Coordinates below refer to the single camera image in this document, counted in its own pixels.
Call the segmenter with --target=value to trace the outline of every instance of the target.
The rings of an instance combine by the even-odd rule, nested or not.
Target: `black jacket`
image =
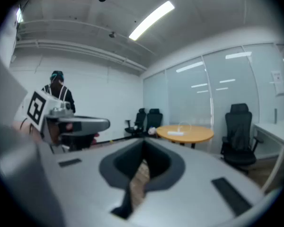
[[[42,88],[42,90],[47,92],[47,93],[49,93],[50,95],[53,95],[54,97],[56,97],[56,98],[58,98],[58,99],[60,99],[62,101],[69,102],[71,104],[72,111],[75,113],[76,112],[75,102],[72,99],[71,91],[66,86],[63,86],[59,93],[53,91],[53,94],[52,94],[52,90],[51,90],[51,88],[49,88],[49,86],[50,85],[45,85]]]

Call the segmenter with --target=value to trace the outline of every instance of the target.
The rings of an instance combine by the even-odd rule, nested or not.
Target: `chair backrest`
[[[235,150],[249,148],[249,134],[252,113],[246,104],[231,105],[231,112],[225,115],[227,138]]]
[[[150,127],[155,127],[155,128],[160,127],[162,118],[163,114],[160,113],[160,110],[158,108],[152,108],[147,114],[146,131],[148,131]]]
[[[145,109],[144,108],[140,108],[139,112],[137,113],[135,125],[137,125],[138,127],[143,126],[145,117],[146,117]]]

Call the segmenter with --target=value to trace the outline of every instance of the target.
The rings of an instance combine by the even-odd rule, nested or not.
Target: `ceiling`
[[[173,11],[136,42],[129,39],[139,23],[166,1],[31,0],[23,11],[18,43],[36,39],[76,43],[84,50],[98,48],[146,69],[166,48],[175,50],[232,28],[275,23],[267,0],[169,0]],[[112,31],[115,38],[109,37]]]

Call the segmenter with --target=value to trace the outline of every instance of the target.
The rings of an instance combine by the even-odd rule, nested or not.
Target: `ceiling pipe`
[[[96,56],[102,59],[116,62],[118,64],[133,68],[138,71],[146,71],[147,68],[123,56],[107,52],[92,46],[71,43],[66,41],[53,41],[53,40],[23,40],[18,41],[16,48],[46,48],[56,49],[69,52],[78,52],[82,54]]]
[[[31,24],[31,23],[40,23],[40,22],[45,22],[45,23],[50,23],[50,22],[66,22],[66,23],[76,23],[76,24],[82,24],[82,25],[87,25],[87,26],[91,26],[91,27],[95,27],[95,28],[100,28],[100,29],[104,29],[106,31],[109,31],[111,32],[110,29],[108,28],[105,28],[105,27],[102,27],[102,26],[97,26],[97,25],[93,25],[93,24],[90,24],[90,23],[85,23],[85,22],[81,22],[81,21],[72,21],[72,20],[66,20],[66,19],[38,19],[38,20],[32,20],[32,21],[27,21],[27,22],[22,22],[20,24],[20,32],[21,30],[24,30],[24,29],[21,29],[22,26],[24,25],[27,25],[27,24]],[[125,39],[128,39],[127,36],[124,36],[122,34],[119,34],[119,33],[115,33],[117,36],[120,36],[120,37],[123,37]],[[156,55],[153,51],[151,51],[150,49],[146,48],[145,46],[141,45],[140,43],[134,41],[134,40],[130,40],[130,42],[134,43],[134,44],[137,44],[138,46],[142,47],[143,49],[149,51],[150,53],[152,53],[153,55]]]
[[[30,30],[30,29],[25,29],[25,30],[21,30],[21,31],[18,31],[17,33],[17,36],[19,37],[19,40],[21,40],[21,35],[23,34],[32,34],[32,33],[40,33],[40,32],[68,32],[68,33],[81,33],[81,34],[85,34],[85,35],[91,35],[91,33],[85,33],[85,32],[82,32],[82,31],[73,31],[73,30],[65,30],[65,29],[46,29],[46,28],[43,28],[43,29],[35,29],[35,30]],[[127,46],[125,44],[122,44],[120,42],[117,42],[117,41],[114,41],[112,40],[111,38],[110,39],[105,39],[103,37],[99,37],[98,39],[101,39],[101,40],[106,40],[106,41],[110,41],[111,43],[114,43],[114,44],[117,44],[123,48],[126,48],[127,50],[137,54],[138,56],[143,56],[139,51],[133,49],[132,47],[130,46]]]

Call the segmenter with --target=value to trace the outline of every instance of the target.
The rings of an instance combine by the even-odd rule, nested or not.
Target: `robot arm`
[[[25,101],[24,110],[28,121],[40,132],[43,140],[51,145],[57,145],[53,140],[53,131],[58,132],[60,144],[63,137],[76,139],[93,136],[110,126],[107,119],[74,116],[69,102],[61,101],[42,90],[33,92],[29,100]],[[67,124],[72,124],[71,130],[66,129]]]

